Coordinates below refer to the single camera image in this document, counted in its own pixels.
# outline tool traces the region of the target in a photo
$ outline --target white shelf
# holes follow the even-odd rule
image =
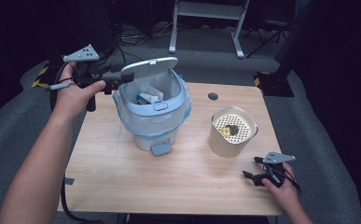
[[[205,17],[205,18],[218,18],[227,20],[236,20],[238,25],[236,26],[236,32],[231,33],[233,45],[235,47],[238,58],[243,58],[243,51],[239,43],[239,32],[241,31],[244,16],[247,11],[249,0],[244,0],[243,6],[227,6],[208,3],[197,2],[182,2],[175,0],[174,2],[174,27],[171,35],[171,43],[169,44],[169,52],[176,52],[177,41],[177,16],[193,16],[193,17]]]
[[[242,14],[242,6],[225,6],[196,2],[179,2],[178,15],[205,18],[238,20]]]

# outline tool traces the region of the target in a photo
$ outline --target gray floor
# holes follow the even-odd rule
[[[270,42],[250,59],[238,59],[229,37],[232,30],[211,31],[206,27],[184,30],[178,34],[175,54],[168,53],[168,35],[142,46],[122,49],[143,60],[177,57],[179,63],[174,70],[187,82],[254,86],[255,72],[276,71],[279,64],[273,60],[273,56],[280,48],[280,43]],[[266,38],[271,33],[262,34]],[[259,44],[257,32],[240,41],[245,53]],[[138,58],[130,54],[125,54],[127,63],[139,62]],[[118,50],[109,62],[122,62]],[[41,88],[31,87],[44,64],[37,64],[25,72],[21,79],[23,92],[0,110],[0,203],[12,177],[49,117],[49,95]],[[302,82],[294,72],[289,75],[288,81],[296,95],[294,98],[265,96],[264,99],[283,153],[297,158],[290,164],[301,184],[300,199],[305,209],[316,223],[361,223],[354,182],[326,130],[314,115]],[[81,122],[82,118],[77,124],[74,141]],[[104,223],[115,223],[117,219],[117,214],[107,213],[75,215],[100,219]],[[76,222],[58,213],[55,223]],[[279,217],[279,223],[288,223],[288,219]]]

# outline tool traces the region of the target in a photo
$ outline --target human hand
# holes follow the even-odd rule
[[[60,77],[60,80],[72,77],[74,64],[67,64]],[[67,79],[62,83],[74,83],[72,79]],[[76,121],[82,111],[85,110],[88,100],[105,87],[104,81],[95,82],[84,89],[77,85],[70,85],[67,88],[58,90],[55,108],[52,116],[63,118],[64,120]]]
[[[288,177],[292,178],[289,175],[294,177],[293,168],[289,164],[284,162],[283,167],[288,172],[285,173]],[[295,209],[299,209],[300,202],[298,191],[290,180],[285,178],[285,181],[280,188],[277,188],[270,182],[269,179],[266,178],[262,179],[261,182],[270,191],[275,201],[286,211],[287,214]]]

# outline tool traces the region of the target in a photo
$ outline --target human arm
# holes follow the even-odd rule
[[[284,162],[285,170],[294,176],[293,168]],[[292,224],[311,224],[313,221],[305,212],[302,204],[299,201],[297,189],[293,186],[291,181],[285,179],[280,188],[274,186],[270,180],[262,179],[262,183],[273,195],[275,201],[281,206]]]
[[[72,65],[67,64],[61,79],[70,77],[72,72]],[[7,190],[0,211],[0,223],[52,223],[70,156],[76,119],[91,96],[104,86],[105,83],[100,81],[85,89],[70,85],[58,91],[48,123]]]

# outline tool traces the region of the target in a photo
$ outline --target shelf leg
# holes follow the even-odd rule
[[[238,58],[244,58],[244,54],[241,48],[241,44],[239,43],[239,33],[241,32],[242,29],[242,25],[243,25],[243,21],[244,21],[244,16],[246,15],[247,12],[247,7],[249,6],[249,2],[250,0],[245,0],[243,3],[243,10],[241,13],[241,16],[239,17],[238,20],[238,25],[236,26],[236,32],[231,32],[231,38],[232,38],[232,42],[233,45],[235,47],[236,50],[236,54],[238,55]]]
[[[169,44],[169,52],[176,52],[176,41],[177,41],[177,11],[178,11],[178,0],[174,2],[174,27],[171,34],[171,43]]]

